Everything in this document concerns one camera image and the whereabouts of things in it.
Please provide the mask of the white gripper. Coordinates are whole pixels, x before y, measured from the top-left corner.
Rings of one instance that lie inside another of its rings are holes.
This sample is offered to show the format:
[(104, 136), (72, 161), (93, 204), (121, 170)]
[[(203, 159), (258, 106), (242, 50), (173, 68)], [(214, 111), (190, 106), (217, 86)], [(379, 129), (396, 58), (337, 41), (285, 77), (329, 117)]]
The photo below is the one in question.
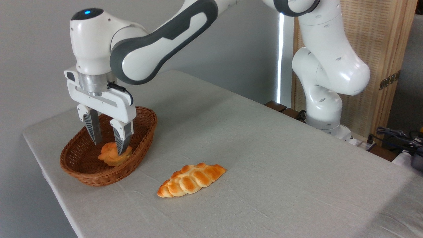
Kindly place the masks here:
[(90, 95), (80, 87), (78, 72), (75, 67), (64, 71), (67, 78), (67, 87), (70, 97), (80, 103), (77, 106), (78, 115), (85, 123), (93, 143), (102, 142), (101, 127), (98, 112), (113, 119), (110, 124), (113, 128), (118, 155), (122, 155), (128, 148), (133, 134), (133, 120), (136, 117), (136, 108), (130, 93), (117, 89), (105, 91), (100, 96)]

